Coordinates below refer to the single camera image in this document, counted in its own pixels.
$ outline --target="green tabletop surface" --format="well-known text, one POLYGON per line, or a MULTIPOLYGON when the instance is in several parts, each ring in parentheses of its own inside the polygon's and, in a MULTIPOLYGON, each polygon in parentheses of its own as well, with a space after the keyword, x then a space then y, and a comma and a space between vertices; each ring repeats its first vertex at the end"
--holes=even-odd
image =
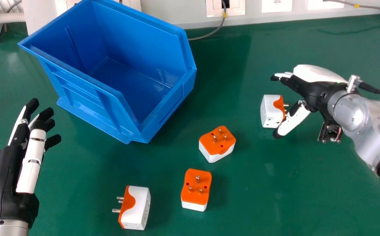
POLYGON ((41 168, 31 236, 380 235, 380 180, 348 137, 341 144, 317 142, 323 120, 315 113, 275 140, 259 115, 264 94, 282 94, 290 104, 301 98, 269 79, 297 64, 344 78, 354 73, 380 88, 380 15, 224 27, 191 42, 194 90, 149 144, 129 145, 58 107, 40 63, 17 45, 27 36, 25 25, 8 29, 0 36, 0 148, 33 97, 41 109, 54 108, 51 134, 62 136, 41 168), (237 143, 232 154, 208 163, 198 139, 219 125, 237 143), (189 168, 212 173, 205 212, 181 207, 189 168), (123 230, 111 212, 126 185, 150 189, 144 231, 123 230))

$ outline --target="robotic hand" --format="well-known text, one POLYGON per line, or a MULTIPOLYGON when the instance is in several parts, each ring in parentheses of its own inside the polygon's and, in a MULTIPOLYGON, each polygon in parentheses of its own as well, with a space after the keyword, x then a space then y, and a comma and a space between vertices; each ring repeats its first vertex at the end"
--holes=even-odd
POLYGON ((304 100, 298 101, 285 120, 274 130, 281 138, 300 124, 311 112, 319 111, 324 123, 318 140, 340 143, 343 132, 355 144, 358 156, 380 178, 380 101, 362 97, 358 88, 380 94, 380 90, 352 75, 349 82, 318 66, 298 65, 293 73, 276 73, 280 81, 304 100))
POLYGON ((23 107, 8 145, 0 150, 0 236, 28 235, 38 215, 34 190, 43 153, 61 141, 58 134, 46 138, 55 126, 51 108, 30 121, 38 106, 34 98, 23 107))

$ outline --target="gray cable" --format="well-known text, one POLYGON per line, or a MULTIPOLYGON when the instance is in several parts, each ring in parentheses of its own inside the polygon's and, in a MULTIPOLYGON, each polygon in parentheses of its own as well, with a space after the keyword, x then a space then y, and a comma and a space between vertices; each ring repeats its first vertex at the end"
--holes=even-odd
POLYGON ((7 13, 9 13, 15 6, 18 6, 18 4, 20 4, 22 2, 22 0, 19 0, 18 2, 14 3, 12 6, 10 6, 7 10, 7 13))
POLYGON ((336 3, 343 3, 343 4, 346 4, 346 5, 349 5, 349 6, 353 6, 353 7, 356 7, 356 8, 377 9, 377 10, 380 10, 380 7, 365 6, 365 5, 361 5, 361 4, 348 3, 348 2, 345 2, 345 1, 341 1, 341 0, 323 0, 323 2, 336 2, 336 3))
POLYGON ((204 38, 207 38, 211 35, 213 35, 214 33, 216 33, 218 30, 220 30, 223 26, 223 22, 225 21, 225 18, 226 18, 226 4, 225 4, 225 1, 222 0, 222 5, 223 5, 223 17, 222 17, 222 22, 221 24, 212 32, 210 33, 207 33, 205 35, 202 35, 202 36, 199 36, 199 37, 196 37, 196 38, 190 38, 189 41, 194 41, 194 40, 199 40, 199 39, 204 39, 204 38))

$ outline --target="blue plastic bin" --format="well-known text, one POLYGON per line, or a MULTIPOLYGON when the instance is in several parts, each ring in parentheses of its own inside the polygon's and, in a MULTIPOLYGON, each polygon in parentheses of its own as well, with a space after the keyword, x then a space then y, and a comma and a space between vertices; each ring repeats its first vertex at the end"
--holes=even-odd
POLYGON ((183 29, 113 0, 82 0, 19 46, 40 60, 60 107, 126 144, 148 143, 196 76, 183 29))

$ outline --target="orange and white adapter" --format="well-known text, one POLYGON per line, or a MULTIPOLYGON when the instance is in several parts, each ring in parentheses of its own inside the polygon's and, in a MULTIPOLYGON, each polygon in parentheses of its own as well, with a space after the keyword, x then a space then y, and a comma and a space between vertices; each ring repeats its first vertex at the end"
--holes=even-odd
POLYGON ((199 150, 209 163, 214 163, 230 154, 236 141, 226 126, 219 126, 200 137, 199 150))
POLYGON ((205 211, 208 206, 211 183, 210 172, 188 169, 181 190, 181 206, 186 209, 205 211))
POLYGON ((118 222, 124 229, 144 230, 148 221, 151 194, 149 188, 127 186, 124 197, 117 197, 120 209, 112 209, 118 214, 118 222))
POLYGON ((260 106, 260 118, 264 128, 277 128, 286 117, 289 105, 283 103, 281 95, 264 95, 260 106))

